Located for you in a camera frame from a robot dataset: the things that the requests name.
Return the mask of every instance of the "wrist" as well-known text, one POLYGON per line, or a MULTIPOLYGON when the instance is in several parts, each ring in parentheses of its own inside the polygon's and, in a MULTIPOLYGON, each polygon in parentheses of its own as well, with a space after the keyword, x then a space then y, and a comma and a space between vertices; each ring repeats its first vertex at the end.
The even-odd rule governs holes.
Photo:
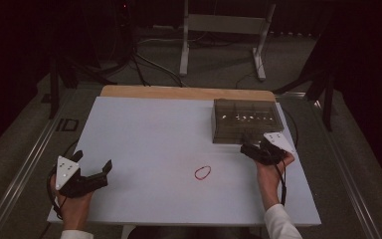
POLYGON ((269 208, 271 208, 272 206, 276 204, 280 204, 277 190, 271 190, 271 191, 262 190, 262 199, 263 199, 263 206, 266 211, 269 210, 269 208))

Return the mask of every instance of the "black wire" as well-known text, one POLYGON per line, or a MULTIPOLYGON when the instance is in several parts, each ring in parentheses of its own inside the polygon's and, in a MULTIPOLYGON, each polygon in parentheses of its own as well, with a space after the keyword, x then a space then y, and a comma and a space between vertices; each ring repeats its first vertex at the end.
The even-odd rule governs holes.
POLYGON ((176 82, 176 84, 178 84, 179 87, 183 87, 183 84, 182 84, 182 81, 181 79, 179 78, 179 76, 175 75, 175 74, 172 74, 171 72, 169 71, 166 71, 165 69, 163 68, 160 68, 160 66, 158 66, 157 64, 154 64, 153 62, 151 61, 148 61, 147 59, 141 57, 140 55, 138 54, 135 54, 136 57, 138 57, 139 59, 141 59, 142 61, 156 67, 157 69, 159 69, 160 71, 163 71, 164 73, 168 74, 169 76, 171 76, 171 78, 176 82))
POLYGON ((42 231, 42 233, 40 234, 40 239, 42 239, 44 236, 45 236, 45 234, 48 232, 48 230, 49 230, 49 227, 51 227, 51 223, 50 222, 48 222, 48 224, 46 225, 46 227, 45 227, 45 229, 42 231))
POLYGON ((67 157, 67 153, 68 153, 68 151, 71 149, 71 147, 73 147, 76 143, 78 143, 79 142, 79 138, 77 138, 73 143, 71 143, 68 147, 67 147, 67 149, 64 151, 64 154, 62 154, 62 157, 67 157))
POLYGON ((131 60, 132 60, 132 62, 134 62, 134 64, 135 64, 137 73, 138 73, 138 75, 139 75, 139 79, 141 80, 142 84, 143 84, 144 86, 148 85, 148 86, 151 87, 151 85, 150 85, 148 82, 146 82, 146 81, 144 80, 144 78, 142 77, 141 70, 140 70, 139 67, 138 67, 138 64, 137 64, 137 61, 135 60, 134 54, 131 55, 131 60))
POLYGON ((295 149, 297 149, 297 143, 299 141, 299 130, 297 129, 295 119, 285 108, 282 108, 282 110, 284 110, 284 113, 286 113, 289 116, 290 120, 292 121, 293 127, 295 129, 295 140, 293 144, 295 145, 295 149))
POLYGON ((153 65, 146 65, 146 64, 144 64, 144 63, 140 63, 140 62, 137 62, 137 63, 138 63, 138 65, 141 65, 141 66, 143 66, 143 67, 151 68, 151 69, 154 69, 154 70, 161 71, 161 72, 165 73, 165 74, 168 75, 168 76, 169 76, 169 77, 170 77, 176 84, 178 84, 178 86, 182 87, 182 82, 181 82, 181 80, 178 80, 177 78, 175 78, 175 76, 172 75, 170 72, 165 71, 164 69, 155 67, 155 66, 153 66, 153 65))

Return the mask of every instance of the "dark background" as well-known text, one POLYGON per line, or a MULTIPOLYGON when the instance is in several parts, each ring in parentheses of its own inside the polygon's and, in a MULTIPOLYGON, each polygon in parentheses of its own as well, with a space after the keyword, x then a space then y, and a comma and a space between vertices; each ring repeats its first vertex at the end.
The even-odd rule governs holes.
MULTIPOLYGON (((79 4, 90 2, 0 0, 0 135, 36 95, 36 84, 49 72, 49 52, 52 41, 58 39, 56 32, 69 28, 69 24, 61 20, 71 11, 67 9, 74 9, 80 18, 83 12, 79 4)), ((182 1, 128 2, 136 26, 177 28, 182 24, 182 1)), ((190 12, 211 14, 215 2, 192 1, 190 12)), ((267 4, 266 1, 248 0, 248 6, 252 6, 248 7, 236 0, 220 2, 216 14, 250 17, 260 16, 267 4)), ((77 24, 77 36, 84 34, 88 25, 81 21, 77 24)), ((278 1, 271 30, 277 37, 281 33, 292 33, 318 38, 324 33, 307 62, 314 68, 317 63, 330 60, 330 52, 336 44, 344 47, 345 51, 338 56, 335 87, 343 92, 382 166, 382 1, 278 1), (330 19, 339 24, 327 25, 330 19)), ((86 34, 82 39, 86 45, 94 46, 89 48, 87 57, 99 56, 93 36, 86 34)), ((79 46, 77 50, 81 53, 86 48, 79 46)))

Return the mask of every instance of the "person's left hand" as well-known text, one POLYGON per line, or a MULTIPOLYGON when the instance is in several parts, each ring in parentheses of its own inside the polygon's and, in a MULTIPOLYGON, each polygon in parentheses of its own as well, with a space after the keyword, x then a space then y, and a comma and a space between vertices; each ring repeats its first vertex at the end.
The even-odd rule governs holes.
POLYGON ((56 175, 51 179, 51 187, 58 197, 58 204, 61 208, 61 214, 64 221, 64 230, 80 230, 86 227, 89 216, 90 203, 92 202, 93 192, 82 197, 68 198, 63 196, 55 189, 56 175))

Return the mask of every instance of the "finger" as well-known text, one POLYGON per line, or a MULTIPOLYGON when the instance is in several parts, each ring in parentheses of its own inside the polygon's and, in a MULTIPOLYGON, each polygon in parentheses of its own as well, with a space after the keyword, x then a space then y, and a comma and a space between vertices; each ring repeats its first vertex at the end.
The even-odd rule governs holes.
POLYGON ((59 191, 56 189, 57 185, 57 174, 52 175, 51 177, 51 188, 55 195, 60 196, 59 191))
POLYGON ((292 162, 295 161, 295 158, 294 156, 290 153, 290 152, 287 152, 286 153, 286 156, 284 158, 284 163, 285 163, 285 166, 288 166, 290 165, 292 162))

